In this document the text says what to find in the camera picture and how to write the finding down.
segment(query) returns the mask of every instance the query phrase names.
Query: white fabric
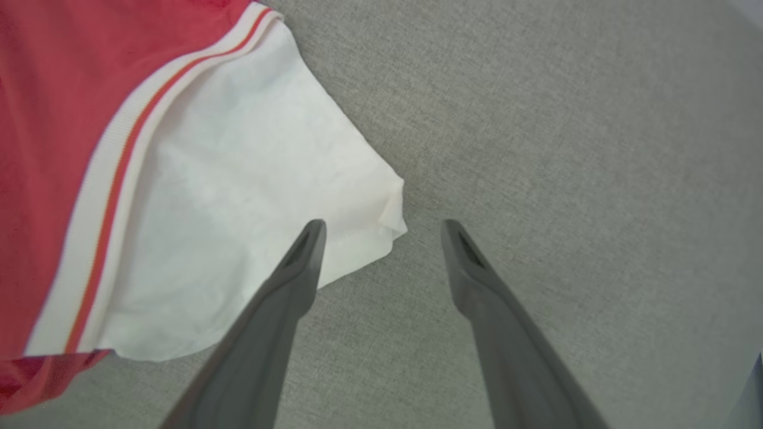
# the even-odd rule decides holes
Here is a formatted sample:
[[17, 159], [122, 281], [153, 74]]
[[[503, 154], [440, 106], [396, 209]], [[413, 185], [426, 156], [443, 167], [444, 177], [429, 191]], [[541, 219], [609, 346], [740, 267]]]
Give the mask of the white fabric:
[[319, 286], [383, 257], [406, 231], [402, 188], [275, 21], [156, 130], [98, 347], [167, 360], [215, 344], [313, 218]]

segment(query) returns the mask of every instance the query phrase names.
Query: clothing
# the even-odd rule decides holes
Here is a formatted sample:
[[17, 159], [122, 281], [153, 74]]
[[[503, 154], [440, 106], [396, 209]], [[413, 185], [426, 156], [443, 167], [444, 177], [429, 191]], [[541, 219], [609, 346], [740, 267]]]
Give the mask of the clothing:
[[102, 350], [0, 361], [0, 415], [61, 395], [77, 373], [92, 368], [108, 353]]
[[[0, 148], [13, 225], [0, 322], [19, 326], [0, 339], [4, 359], [194, 353], [222, 338], [310, 219], [328, 226], [320, 285], [406, 231], [402, 179], [280, 15], [237, 1], [132, 6], [61, 2], [57, 20], [2, 7], [0, 125], [14, 133]], [[32, 12], [49, 18], [40, 35], [19, 24]]]

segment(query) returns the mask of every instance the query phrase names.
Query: gray table surface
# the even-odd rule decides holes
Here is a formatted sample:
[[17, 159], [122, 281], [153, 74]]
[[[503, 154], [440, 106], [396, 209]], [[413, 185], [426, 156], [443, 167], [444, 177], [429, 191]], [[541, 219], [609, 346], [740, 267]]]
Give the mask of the gray table surface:
[[[763, 37], [711, 0], [271, 0], [406, 180], [410, 233], [321, 290], [278, 427], [490, 427], [458, 218], [616, 428], [718, 428], [763, 345]], [[207, 353], [110, 356], [0, 427], [155, 427]]]

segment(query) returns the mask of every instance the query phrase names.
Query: white stripe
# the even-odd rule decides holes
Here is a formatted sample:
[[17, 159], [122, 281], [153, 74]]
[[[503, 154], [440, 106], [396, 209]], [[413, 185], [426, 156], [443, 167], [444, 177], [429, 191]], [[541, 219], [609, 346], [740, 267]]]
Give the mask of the white stripe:
[[[161, 89], [162, 85], [184, 66], [203, 56], [226, 52], [239, 44], [250, 32], [255, 20], [264, 9], [266, 7], [260, 4], [250, 4], [236, 25], [217, 43], [204, 50], [181, 56], [157, 70], [127, 97], [116, 115], [111, 119], [92, 154], [85, 178], [82, 181], [69, 228], [66, 231], [59, 268], [48, 292], [45, 306], [27, 343], [24, 352], [26, 356], [63, 353], [65, 350], [69, 333], [77, 318], [82, 297], [87, 289], [114, 173], [127, 142], [127, 136], [140, 113], [154, 94]], [[210, 58], [189, 70], [165, 94], [147, 118], [128, 163], [111, 229], [104, 269], [98, 285], [98, 293], [80, 340], [78, 351], [90, 351], [97, 342], [100, 322], [108, 307], [114, 285], [121, 246], [124, 241], [124, 231], [130, 214], [130, 203], [140, 174], [143, 156], [151, 140], [151, 134], [156, 129], [161, 117], [172, 100], [195, 77], [212, 66], [251, 50], [266, 31], [270, 21], [277, 17], [275, 12], [269, 13], [262, 20], [249, 43], [242, 49], [229, 55]]]

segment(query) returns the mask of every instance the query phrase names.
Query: red stripe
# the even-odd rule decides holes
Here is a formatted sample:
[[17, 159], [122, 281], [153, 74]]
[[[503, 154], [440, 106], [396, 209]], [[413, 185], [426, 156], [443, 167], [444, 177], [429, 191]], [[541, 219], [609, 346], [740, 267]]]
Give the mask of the red stripe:
[[119, 193], [122, 189], [124, 174], [127, 171], [127, 165], [130, 163], [130, 157], [132, 156], [133, 148], [135, 147], [135, 142], [138, 138], [138, 134], [140, 134], [141, 129], [143, 129], [146, 120], [156, 105], [159, 103], [159, 100], [161, 100], [167, 91], [169, 91], [169, 89], [172, 88], [172, 86], [175, 85], [178, 80], [180, 80], [180, 78], [182, 78], [190, 69], [197, 66], [202, 61], [209, 60], [210, 58], [215, 58], [216, 56], [227, 55], [243, 48], [244, 45], [250, 41], [265, 15], [267, 15], [271, 10], [271, 8], [267, 8], [260, 12], [257, 19], [254, 21], [252, 29], [246, 35], [246, 38], [244, 38], [244, 40], [242, 40], [241, 43], [236, 45], [236, 47], [233, 49], [223, 53], [203, 56], [202, 58], [191, 61], [185, 67], [180, 69], [170, 80], [165, 82], [165, 84], [156, 94], [153, 95], [149, 103], [140, 113], [140, 116], [135, 122], [135, 125], [133, 126], [132, 130], [130, 130], [130, 135], [127, 137], [127, 142], [124, 145], [122, 156], [119, 159], [119, 164], [117, 165], [117, 170], [114, 173], [114, 181], [111, 183], [111, 191], [108, 195], [108, 203], [106, 205], [103, 224], [101, 225], [101, 233], [98, 237], [98, 248], [95, 251], [95, 260], [93, 261], [92, 270], [90, 271], [88, 287], [85, 290], [85, 295], [82, 297], [82, 304], [79, 306], [79, 313], [77, 314], [77, 319], [75, 320], [74, 326], [72, 327], [71, 334], [69, 334], [69, 340], [66, 342], [66, 349], [64, 350], [66, 353], [76, 352], [77, 346], [79, 345], [79, 340], [82, 338], [82, 333], [85, 331], [85, 324], [87, 323], [88, 317], [90, 316], [90, 311], [92, 310], [93, 302], [95, 301], [95, 296], [98, 292], [98, 284], [101, 282], [101, 276], [103, 274], [103, 265], [106, 261], [106, 249], [108, 248], [108, 241], [111, 236], [111, 227], [114, 223], [114, 214], [117, 211], [117, 201], [119, 200]]

